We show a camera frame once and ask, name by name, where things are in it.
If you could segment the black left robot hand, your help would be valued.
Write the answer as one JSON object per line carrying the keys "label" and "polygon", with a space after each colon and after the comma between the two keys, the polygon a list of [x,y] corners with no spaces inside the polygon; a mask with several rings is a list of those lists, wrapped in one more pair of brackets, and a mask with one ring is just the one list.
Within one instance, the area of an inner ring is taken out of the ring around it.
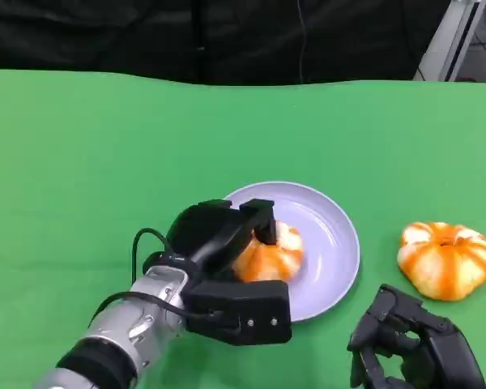
{"label": "black left robot hand", "polygon": [[231,268],[255,238],[269,246],[277,242],[274,205],[267,199],[238,207],[227,199],[203,201],[181,212],[166,238],[174,254],[213,276]]}

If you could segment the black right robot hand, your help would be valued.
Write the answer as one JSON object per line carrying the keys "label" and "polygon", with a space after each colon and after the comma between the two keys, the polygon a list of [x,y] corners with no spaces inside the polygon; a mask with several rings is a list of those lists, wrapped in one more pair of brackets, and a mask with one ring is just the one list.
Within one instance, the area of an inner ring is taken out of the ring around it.
{"label": "black right robot hand", "polygon": [[382,284],[347,345],[352,388],[485,388],[461,330]]}

